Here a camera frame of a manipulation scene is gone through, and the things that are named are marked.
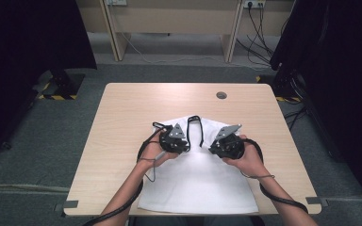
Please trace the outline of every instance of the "white cloth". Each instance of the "white cloth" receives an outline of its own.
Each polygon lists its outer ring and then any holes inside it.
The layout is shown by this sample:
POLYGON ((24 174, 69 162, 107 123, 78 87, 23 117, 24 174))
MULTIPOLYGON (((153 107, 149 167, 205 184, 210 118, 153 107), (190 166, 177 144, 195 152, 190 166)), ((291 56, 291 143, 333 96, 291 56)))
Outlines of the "white cloth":
MULTIPOLYGON (((179 123, 187 134, 188 117, 165 121, 179 123)), ((139 208, 171 213, 230 215, 257 212, 245 177, 208 148, 224 123, 202 119, 204 144, 198 121, 189 124, 190 151, 156 168, 156 180, 146 180, 139 208)))

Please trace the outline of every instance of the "power outlet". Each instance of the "power outlet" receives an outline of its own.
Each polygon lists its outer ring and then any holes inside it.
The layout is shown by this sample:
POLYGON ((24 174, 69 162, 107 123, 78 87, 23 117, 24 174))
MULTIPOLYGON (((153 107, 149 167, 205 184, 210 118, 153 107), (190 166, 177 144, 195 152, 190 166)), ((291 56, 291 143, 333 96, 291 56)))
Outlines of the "power outlet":
POLYGON ((249 8, 249 3, 252 3, 252 8, 264 8, 266 5, 266 0, 246 0, 244 8, 249 8))
POLYGON ((127 6, 127 0, 106 0, 108 6, 127 6))

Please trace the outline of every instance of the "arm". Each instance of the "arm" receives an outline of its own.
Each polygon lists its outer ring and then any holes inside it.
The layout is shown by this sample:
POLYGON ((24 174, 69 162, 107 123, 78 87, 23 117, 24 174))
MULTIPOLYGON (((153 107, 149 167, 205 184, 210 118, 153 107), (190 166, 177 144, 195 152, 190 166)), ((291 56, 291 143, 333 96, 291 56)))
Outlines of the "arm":
MULTIPOLYGON (((151 141, 157 142, 159 139, 159 134, 157 133, 151 141)), ((155 159, 159 154, 161 154, 162 150, 160 144, 158 143, 149 143, 148 146, 142 153, 141 160, 137 163, 137 165, 132 169, 131 173, 125 179, 123 185, 119 188, 110 202, 107 204, 107 207, 102 212, 103 214, 109 213, 123 204, 125 204, 131 196, 135 194, 140 185, 140 182, 143 180, 143 175, 154 166, 154 160, 148 159, 155 159)), ((155 161, 155 167, 160 166, 168 159, 176 158, 178 156, 177 153, 164 153, 164 155, 155 161)), ((104 220, 96 225, 103 226, 103 225, 110 225, 110 226, 124 226, 125 222, 128 219, 128 214, 131 207, 128 207, 126 210, 122 211, 120 214, 104 220)))
MULTIPOLYGON (((224 158, 223 161, 226 164, 237 167, 240 171, 248 176, 264 176, 270 175, 267 169, 264 167, 255 146, 245 143, 245 154, 240 159, 224 158)), ((260 184, 269 191, 272 195, 292 200, 289 194, 275 181, 272 177, 265 177, 258 179, 260 184)), ((299 207, 284 204, 281 202, 274 202, 275 208, 280 214, 285 225, 304 225, 311 226, 317 225, 311 216, 309 216, 304 210, 299 207)))

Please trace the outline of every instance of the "light wood tabletop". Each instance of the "light wood tabletop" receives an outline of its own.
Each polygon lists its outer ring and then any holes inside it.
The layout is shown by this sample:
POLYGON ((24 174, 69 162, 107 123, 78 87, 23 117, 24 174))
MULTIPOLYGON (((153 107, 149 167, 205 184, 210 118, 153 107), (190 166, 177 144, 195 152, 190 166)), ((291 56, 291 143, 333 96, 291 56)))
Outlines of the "light wood tabletop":
MULTIPOLYGON (((240 133, 261 147, 266 168, 310 214, 320 204, 293 142, 282 112, 263 84, 111 83, 106 86, 90 129, 64 212, 68 216, 99 215, 136 163, 141 143, 152 134, 153 121, 198 115, 227 124, 242 124, 240 133), (223 92, 225 99, 218 98, 223 92)), ((249 179, 259 215, 276 214, 257 180, 249 179)), ((137 208, 130 215, 168 215, 137 208)))

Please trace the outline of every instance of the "round grommet hole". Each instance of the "round grommet hole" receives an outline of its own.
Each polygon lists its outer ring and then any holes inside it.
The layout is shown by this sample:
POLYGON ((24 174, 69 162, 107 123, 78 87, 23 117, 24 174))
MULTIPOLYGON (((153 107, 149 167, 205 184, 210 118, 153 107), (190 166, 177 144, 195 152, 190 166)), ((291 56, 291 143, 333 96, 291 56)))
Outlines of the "round grommet hole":
POLYGON ((222 99, 222 100, 227 98, 227 94, 225 92, 222 92, 222 91, 218 92, 216 94, 216 96, 217 96, 217 98, 222 99))

